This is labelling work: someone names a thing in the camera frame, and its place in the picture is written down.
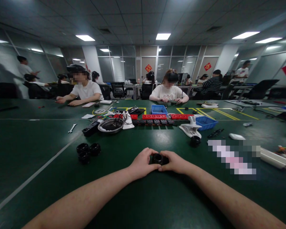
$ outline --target blue plastic bin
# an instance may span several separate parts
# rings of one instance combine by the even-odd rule
[[[153,115],[167,115],[167,110],[163,105],[152,105],[152,114]]]
[[[207,116],[196,118],[196,124],[202,126],[198,130],[212,129],[216,126],[217,123],[218,121],[211,119]]]

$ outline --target striped shirt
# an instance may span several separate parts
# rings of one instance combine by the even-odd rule
[[[220,86],[222,85],[222,82],[219,80],[219,77],[212,77],[208,81],[205,81],[202,86],[203,90],[201,91],[201,94],[206,94],[209,91],[214,91],[215,93],[219,93]]]

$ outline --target green workbench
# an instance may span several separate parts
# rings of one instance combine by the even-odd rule
[[[233,170],[226,169],[226,165],[207,146],[207,135],[224,128],[214,140],[226,140],[227,145],[238,145],[238,142],[228,138],[229,133],[235,133],[276,151],[277,145],[286,146],[286,122],[277,118],[267,119],[266,115],[252,108],[236,112],[231,109],[236,105],[224,101],[218,101],[219,110],[201,109],[196,102],[167,107],[169,113],[176,114],[191,114],[195,109],[219,121],[214,129],[201,131],[200,146],[192,148],[190,138],[176,126],[140,126],[115,135],[99,132],[86,138],[81,130],[89,125],[90,120],[81,117],[92,114],[94,107],[69,107],[52,100],[1,99],[0,108],[19,106],[19,109],[0,112],[0,203],[7,198],[9,200],[0,209],[0,228],[22,227],[72,190],[129,166],[145,147],[176,152],[286,223],[286,170],[261,161],[255,165],[260,171],[258,180],[241,180],[233,174]],[[155,102],[152,101],[122,100],[111,105],[101,104],[98,109],[114,106],[125,110],[137,106],[146,108],[146,113],[150,114],[153,104]],[[245,122],[252,122],[253,126],[245,127]],[[68,134],[75,123],[77,126],[73,133]],[[83,142],[97,142],[102,149],[101,154],[85,166],[78,162],[76,153],[76,146]],[[10,197],[55,156],[19,193]],[[233,228],[188,177],[158,171],[124,188],[87,227]]]

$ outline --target white line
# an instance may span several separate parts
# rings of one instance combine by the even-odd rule
[[[12,192],[4,201],[0,203],[0,210],[12,199],[14,198],[28,183],[30,183],[42,170],[44,170],[56,157],[58,157],[69,145],[71,145],[75,140],[81,136],[79,133],[75,138],[72,139],[64,148],[62,148],[54,157],[52,157],[46,164],[44,164],[40,169],[38,169],[30,178],[28,178],[22,185],[20,185],[15,191]]]

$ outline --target ceiling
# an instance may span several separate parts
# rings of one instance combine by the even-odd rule
[[[0,23],[60,47],[246,46],[269,37],[286,38],[286,0],[0,0]],[[222,28],[206,32],[212,26]],[[102,34],[99,28],[111,33]],[[261,33],[245,42],[231,40],[256,30]],[[159,41],[157,33],[171,36]],[[75,35],[90,35],[96,41],[85,42]]]

